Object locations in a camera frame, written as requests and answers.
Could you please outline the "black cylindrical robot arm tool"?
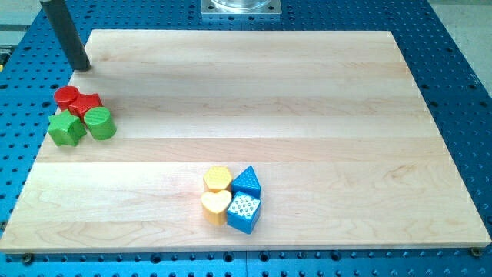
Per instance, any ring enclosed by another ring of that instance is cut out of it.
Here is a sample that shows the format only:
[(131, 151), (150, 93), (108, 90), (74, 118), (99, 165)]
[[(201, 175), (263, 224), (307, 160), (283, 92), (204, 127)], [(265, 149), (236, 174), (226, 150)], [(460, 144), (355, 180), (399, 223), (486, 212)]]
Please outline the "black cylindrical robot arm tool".
[(65, 0), (40, 0), (44, 13), (74, 71), (87, 71), (90, 61)]

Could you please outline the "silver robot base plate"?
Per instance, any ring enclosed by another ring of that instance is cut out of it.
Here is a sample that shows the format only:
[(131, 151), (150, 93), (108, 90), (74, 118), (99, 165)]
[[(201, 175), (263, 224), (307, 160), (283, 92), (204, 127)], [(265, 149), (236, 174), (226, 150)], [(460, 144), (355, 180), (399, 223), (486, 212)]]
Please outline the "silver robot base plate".
[(202, 0), (202, 15), (280, 15), (281, 0)]

